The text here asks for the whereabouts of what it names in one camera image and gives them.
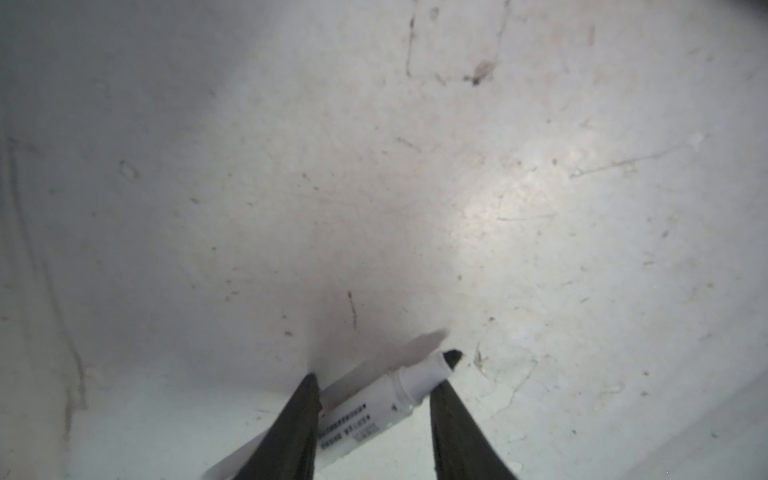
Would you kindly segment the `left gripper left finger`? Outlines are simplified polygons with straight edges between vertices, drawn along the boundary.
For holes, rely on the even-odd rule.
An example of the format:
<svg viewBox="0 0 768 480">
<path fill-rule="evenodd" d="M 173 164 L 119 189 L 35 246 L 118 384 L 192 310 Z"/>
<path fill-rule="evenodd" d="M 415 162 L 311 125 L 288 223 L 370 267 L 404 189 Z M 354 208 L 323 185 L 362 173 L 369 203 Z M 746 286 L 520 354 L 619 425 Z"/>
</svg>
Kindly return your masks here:
<svg viewBox="0 0 768 480">
<path fill-rule="evenodd" d="M 234 480 L 312 480 L 321 403 L 314 373 L 300 382 L 288 403 Z"/>
</svg>

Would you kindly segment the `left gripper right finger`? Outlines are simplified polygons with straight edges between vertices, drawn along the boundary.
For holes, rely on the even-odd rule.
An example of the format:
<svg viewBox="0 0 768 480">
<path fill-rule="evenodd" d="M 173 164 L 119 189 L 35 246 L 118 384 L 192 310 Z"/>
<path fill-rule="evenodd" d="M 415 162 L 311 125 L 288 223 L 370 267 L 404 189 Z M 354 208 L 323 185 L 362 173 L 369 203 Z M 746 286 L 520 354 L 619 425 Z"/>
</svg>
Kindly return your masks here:
<svg viewBox="0 0 768 480">
<path fill-rule="evenodd" d="M 437 479 L 518 479 L 494 451 L 448 381 L 430 394 L 430 421 Z"/>
</svg>

